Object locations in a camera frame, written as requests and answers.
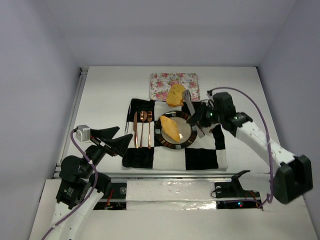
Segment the silver metal tongs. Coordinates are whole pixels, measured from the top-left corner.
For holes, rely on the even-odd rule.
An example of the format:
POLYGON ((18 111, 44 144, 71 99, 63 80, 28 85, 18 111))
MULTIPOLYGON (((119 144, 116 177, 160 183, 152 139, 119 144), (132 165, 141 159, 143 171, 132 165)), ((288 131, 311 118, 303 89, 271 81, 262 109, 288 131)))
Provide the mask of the silver metal tongs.
MULTIPOLYGON (((183 93, 182 93, 182 97, 184 102, 186 103, 188 110, 190 112, 190 116, 192 117, 195 114, 195 108, 193 106, 192 103, 192 98, 191 98, 191 93, 188 89, 186 89, 183 93)), ((199 138, 203 138, 205 136, 204 132, 197 126, 197 124, 195 123, 195 128, 197 130, 197 135, 199 138)))

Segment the brown round bread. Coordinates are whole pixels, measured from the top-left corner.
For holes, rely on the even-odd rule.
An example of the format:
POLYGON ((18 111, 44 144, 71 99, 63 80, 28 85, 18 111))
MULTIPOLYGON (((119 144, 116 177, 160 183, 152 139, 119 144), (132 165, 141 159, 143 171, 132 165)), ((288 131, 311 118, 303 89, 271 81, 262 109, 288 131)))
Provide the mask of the brown round bread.
POLYGON ((174 84, 171 86, 170 90, 167 93, 166 103, 169 107, 181 107, 183 106, 183 92, 185 87, 181 84, 174 84))

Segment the yellow oval bread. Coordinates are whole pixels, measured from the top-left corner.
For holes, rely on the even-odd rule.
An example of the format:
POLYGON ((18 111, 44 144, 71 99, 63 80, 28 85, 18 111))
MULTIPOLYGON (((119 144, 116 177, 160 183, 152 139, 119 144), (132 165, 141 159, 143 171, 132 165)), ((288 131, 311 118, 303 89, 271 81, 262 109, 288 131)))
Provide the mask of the yellow oval bread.
POLYGON ((180 141, 180 133, 178 124, 167 116, 162 115, 160 117, 161 127, 166 135, 168 135, 175 142, 180 141))

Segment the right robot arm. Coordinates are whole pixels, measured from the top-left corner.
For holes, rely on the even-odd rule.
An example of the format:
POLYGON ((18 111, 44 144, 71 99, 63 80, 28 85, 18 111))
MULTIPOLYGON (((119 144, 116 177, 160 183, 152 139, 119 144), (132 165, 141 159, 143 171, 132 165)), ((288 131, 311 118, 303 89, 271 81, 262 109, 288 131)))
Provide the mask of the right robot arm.
POLYGON ((261 130, 244 112, 236 111, 228 92, 207 91, 208 100, 195 109, 186 90, 182 94, 191 117, 189 125, 202 130, 221 125, 224 130, 249 146, 269 166, 265 203, 273 199, 288 204, 313 189, 312 164, 305 155, 297 156, 271 140, 267 127, 261 130))

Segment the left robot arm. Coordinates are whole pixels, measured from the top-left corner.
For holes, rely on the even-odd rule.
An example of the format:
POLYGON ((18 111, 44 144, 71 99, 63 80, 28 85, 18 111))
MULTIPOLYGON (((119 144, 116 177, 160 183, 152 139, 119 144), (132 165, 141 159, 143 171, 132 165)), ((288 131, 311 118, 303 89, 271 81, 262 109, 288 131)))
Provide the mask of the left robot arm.
POLYGON ((61 162, 61 182, 44 240, 78 240, 99 200, 112 195, 112 179, 98 172, 97 165, 105 155, 125 155, 133 134, 115 138, 119 129, 79 125, 71 131, 70 139, 82 156, 68 155, 61 162))

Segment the dark rimmed round plate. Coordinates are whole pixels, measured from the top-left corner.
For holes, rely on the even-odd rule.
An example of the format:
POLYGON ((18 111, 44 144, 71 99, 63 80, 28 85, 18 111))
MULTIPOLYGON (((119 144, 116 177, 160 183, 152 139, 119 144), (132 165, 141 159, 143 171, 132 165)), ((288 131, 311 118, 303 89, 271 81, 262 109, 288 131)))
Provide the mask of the dark rimmed round plate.
POLYGON ((154 124, 154 139, 159 146, 167 147, 172 150, 181 150, 189 147, 197 138, 197 129, 195 125, 190 125, 187 120, 190 116, 182 111, 169 111, 161 115, 174 120, 177 123, 179 132, 179 141, 174 141, 163 130, 161 118, 159 117, 154 124))

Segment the copper knife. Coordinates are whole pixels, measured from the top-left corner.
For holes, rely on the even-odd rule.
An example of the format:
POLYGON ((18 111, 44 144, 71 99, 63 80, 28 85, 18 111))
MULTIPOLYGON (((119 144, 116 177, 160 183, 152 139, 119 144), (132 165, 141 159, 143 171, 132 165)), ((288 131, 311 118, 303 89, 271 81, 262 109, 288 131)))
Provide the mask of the copper knife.
POLYGON ((133 118, 134 146, 138 148, 138 113, 135 112, 133 118))

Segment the copper spoon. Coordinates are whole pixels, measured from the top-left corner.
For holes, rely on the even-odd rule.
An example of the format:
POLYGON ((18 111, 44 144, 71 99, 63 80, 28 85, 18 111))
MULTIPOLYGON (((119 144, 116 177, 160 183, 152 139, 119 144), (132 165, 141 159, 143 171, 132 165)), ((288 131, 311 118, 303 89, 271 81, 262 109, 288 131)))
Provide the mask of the copper spoon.
POLYGON ((144 123, 147 120, 147 112, 144 111, 144 110, 141 111, 139 117, 140 117, 140 120, 141 120, 141 133, 140 133, 139 147, 142 148, 143 147, 144 123))

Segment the copper fork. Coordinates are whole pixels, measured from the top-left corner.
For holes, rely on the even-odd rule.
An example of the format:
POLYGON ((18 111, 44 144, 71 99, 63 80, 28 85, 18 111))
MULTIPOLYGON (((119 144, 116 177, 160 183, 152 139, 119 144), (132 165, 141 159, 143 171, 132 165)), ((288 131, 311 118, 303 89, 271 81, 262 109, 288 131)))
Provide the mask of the copper fork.
POLYGON ((152 111, 147 112, 147 121, 148 121, 148 148, 151 148, 151 122, 152 122, 152 111))

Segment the floral rectangular tray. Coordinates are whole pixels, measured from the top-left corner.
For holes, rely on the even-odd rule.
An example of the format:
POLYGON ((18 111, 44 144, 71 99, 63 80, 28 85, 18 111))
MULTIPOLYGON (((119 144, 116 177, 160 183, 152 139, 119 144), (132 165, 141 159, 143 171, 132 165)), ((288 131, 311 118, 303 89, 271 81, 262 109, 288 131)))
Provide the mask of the floral rectangular tray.
POLYGON ((174 84, 180 84, 190 91, 193 102, 200 101, 199 78, 196 73, 152 73, 149 77, 149 98, 166 101, 167 94, 174 84))

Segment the aluminium rail frame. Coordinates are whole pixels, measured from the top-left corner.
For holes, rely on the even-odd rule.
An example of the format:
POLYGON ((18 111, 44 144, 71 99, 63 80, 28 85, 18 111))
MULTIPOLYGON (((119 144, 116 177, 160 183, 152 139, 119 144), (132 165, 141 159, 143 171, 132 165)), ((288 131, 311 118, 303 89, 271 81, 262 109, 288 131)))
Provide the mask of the aluminium rail frame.
MULTIPOLYGON (((152 73, 195 73, 198 76, 201 99, 206 92, 229 92, 239 112, 245 112, 260 129, 268 128, 270 137, 279 140, 256 67, 212 66, 90 66, 81 69, 80 89, 71 111, 73 127, 87 125, 94 129, 118 126, 125 133, 126 117, 133 98, 149 97, 152 73)), ((222 170, 170 171, 125 168, 120 157, 105 156, 98 171, 109 176, 128 178, 178 178, 229 176, 242 170, 240 177, 246 190, 266 193, 269 181, 268 165, 245 143, 226 132, 225 146, 228 168, 222 170)))

